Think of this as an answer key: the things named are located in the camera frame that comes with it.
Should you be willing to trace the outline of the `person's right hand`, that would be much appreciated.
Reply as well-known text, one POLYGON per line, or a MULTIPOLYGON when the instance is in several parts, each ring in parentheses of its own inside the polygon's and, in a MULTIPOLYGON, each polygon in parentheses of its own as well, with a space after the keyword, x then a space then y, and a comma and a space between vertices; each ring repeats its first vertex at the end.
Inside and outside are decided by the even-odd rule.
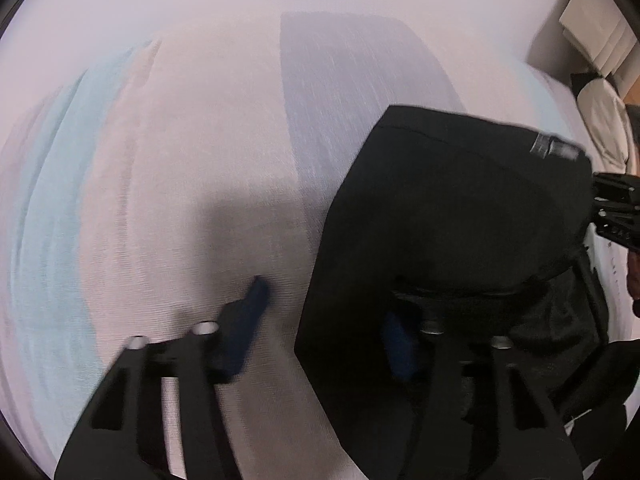
POLYGON ((627 290, 632 299, 632 312, 640 318, 640 254, 632 250, 627 258, 627 290))

